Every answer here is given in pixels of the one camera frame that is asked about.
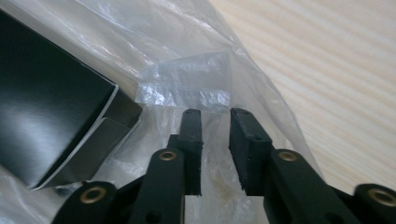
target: black plastic bracket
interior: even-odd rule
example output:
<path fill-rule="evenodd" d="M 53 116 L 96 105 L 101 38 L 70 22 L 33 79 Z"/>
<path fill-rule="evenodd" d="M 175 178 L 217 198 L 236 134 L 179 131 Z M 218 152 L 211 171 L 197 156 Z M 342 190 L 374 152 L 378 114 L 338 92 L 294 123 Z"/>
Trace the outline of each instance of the black plastic bracket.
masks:
<path fill-rule="evenodd" d="M 264 196 L 271 224 L 396 223 L 396 193 L 357 186 L 350 196 L 329 187 L 299 153 L 275 149 L 246 110 L 231 110 L 230 150 L 242 189 Z"/>
<path fill-rule="evenodd" d="M 166 148 L 152 155 L 128 223 L 184 223 L 182 152 Z"/>
<path fill-rule="evenodd" d="M 53 219 L 56 224 L 107 224 L 117 190 L 107 182 L 91 182 L 76 190 Z"/>
<path fill-rule="evenodd" d="M 181 119 L 179 134 L 171 134 L 167 147 L 183 152 L 186 166 L 186 195 L 201 195 L 201 111 L 188 109 Z"/>

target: black plastic part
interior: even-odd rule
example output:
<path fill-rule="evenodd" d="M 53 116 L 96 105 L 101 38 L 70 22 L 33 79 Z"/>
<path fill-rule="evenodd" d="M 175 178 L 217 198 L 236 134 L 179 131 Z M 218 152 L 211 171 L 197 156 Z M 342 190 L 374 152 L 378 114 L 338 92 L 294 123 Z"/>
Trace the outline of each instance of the black plastic part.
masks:
<path fill-rule="evenodd" d="M 264 210 L 271 224 L 290 224 L 291 216 L 288 207 L 276 191 L 272 197 L 264 197 Z"/>
<path fill-rule="evenodd" d="M 111 212 L 108 216 L 109 224 L 124 224 L 134 211 L 134 202 L 136 201 L 140 187 L 142 186 L 144 175 L 140 176 L 133 182 L 117 190 L 117 196 L 114 200 Z"/>
<path fill-rule="evenodd" d="M 184 156 L 174 148 L 151 157 L 128 223 L 184 223 Z"/>
<path fill-rule="evenodd" d="M 114 85 L 1 10 L 0 30 L 0 162 L 34 187 L 91 128 Z"/>
<path fill-rule="evenodd" d="M 104 119 L 91 138 L 85 142 L 84 146 L 77 151 L 63 169 L 46 184 L 46 187 L 84 181 L 87 180 L 87 177 L 93 176 L 109 153 L 109 150 L 101 149 L 114 148 L 129 131 L 129 128 L 121 126 L 111 119 Z"/>
<path fill-rule="evenodd" d="M 272 139 L 253 114 L 231 110 L 230 150 L 247 196 L 263 196 L 265 165 L 273 149 Z"/>
<path fill-rule="evenodd" d="M 142 108 L 132 102 L 123 91 L 118 91 L 108 107 L 104 118 L 115 120 L 119 125 L 132 129 L 139 121 Z"/>
<path fill-rule="evenodd" d="M 52 224 L 107 224 L 117 191 L 107 182 L 91 182 L 76 190 L 59 210 Z"/>
<path fill-rule="evenodd" d="M 183 152 L 186 171 L 186 195 L 201 195 L 201 157 L 202 157 L 201 111 L 184 111 L 179 134 L 171 134 L 167 147 Z"/>
<path fill-rule="evenodd" d="M 269 172 L 288 208 L 291 223 L 360 223 L 300 154 L 275 150 Z"/>
<path fill-rule="evenodd" d="M 364 224 L 396 223 L 396 192 L 376 184 L 355 188 L 353 200 L 359 207 L 358 216 Z"/>
<path fill-rule="evenodd" d="M 355 217 L 360 219 L 360 216 L 355 212 L 356 210 L 359 210 L 359 207 L 356 206 L 355 201 L 353 199 L 352 195 L 349 195 L 339 189 L 333 188 L 330 186 L 332 191 L 338 196 L 338 198 L 343 202 L 343 204 L 353 213 L 355 214 Z"/>

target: black cardboard box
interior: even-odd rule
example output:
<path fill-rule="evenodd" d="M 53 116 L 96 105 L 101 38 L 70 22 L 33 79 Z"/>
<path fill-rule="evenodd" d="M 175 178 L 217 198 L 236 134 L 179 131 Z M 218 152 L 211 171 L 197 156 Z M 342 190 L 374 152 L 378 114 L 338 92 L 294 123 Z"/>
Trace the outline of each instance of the black cardboard box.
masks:
<path fill-rule="evenodd" d="M 0 163 L 30 189 L 90 179 L 140 113 L 116 84 L 0 10 Z"/>

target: clear plastic bag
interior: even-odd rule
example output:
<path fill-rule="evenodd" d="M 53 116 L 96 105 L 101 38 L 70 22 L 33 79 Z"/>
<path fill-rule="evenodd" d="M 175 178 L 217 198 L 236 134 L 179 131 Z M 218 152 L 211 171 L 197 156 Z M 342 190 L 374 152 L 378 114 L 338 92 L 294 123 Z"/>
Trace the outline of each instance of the clear plastic bag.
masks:
<path fill-rule="evenodd" d="M 121 187 L 143 175 L 188 107 L 203 110 L 205 145 L 203 197 L 187 197 L 186 223 L 266 222 L 262 198 L 241 190 L 228 150 L 231 107 L 251 111 L 276 148 L 298 151 L 318 171 L 289 107 L 206 1 L 5 0 L 0 8 L 144 104 L 95 180 Z M 49 223 L 64 198 L 0 171 L 0 223 Z"/>

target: transparent plastic film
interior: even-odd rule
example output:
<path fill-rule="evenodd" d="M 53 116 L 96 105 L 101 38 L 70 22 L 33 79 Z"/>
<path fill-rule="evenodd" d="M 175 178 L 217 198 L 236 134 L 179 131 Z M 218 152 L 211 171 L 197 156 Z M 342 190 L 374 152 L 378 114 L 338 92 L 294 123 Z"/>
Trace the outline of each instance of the transparent plastic film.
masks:
<path fill-rule="evenodd" d="M 252 112 L 275 148 L 298 151 L 319 172 L 290 108 L 206 0 L 5 0 L 0 8 L 144 107 L 95 180 L 119 188 L 143 175 L 187 108 L 202 110 L 205 145 L 203 196 L 187 197 L 186 223 L 267 222 L 262 198 L 241 190 L 228 149 L 232 107 Z M 6 171 L 0 178 L 0 223 L 50 223 L 65 199 L 29 191 Z"/>

